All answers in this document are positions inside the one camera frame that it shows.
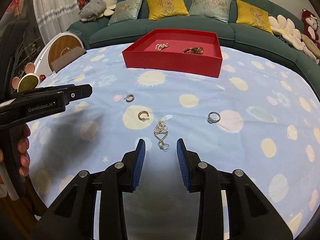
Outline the left hand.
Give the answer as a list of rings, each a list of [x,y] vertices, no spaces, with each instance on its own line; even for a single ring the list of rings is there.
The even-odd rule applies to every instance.
[[[20,153],[20,166],[19,173],[23,177],[29,175],[29,166],[30,166],[30,156],[28,153],[29,150],[29,136],[31,135],[30,128],[27,124],[23,125],[23,133],[18,142],[16,143],[16,148]]]

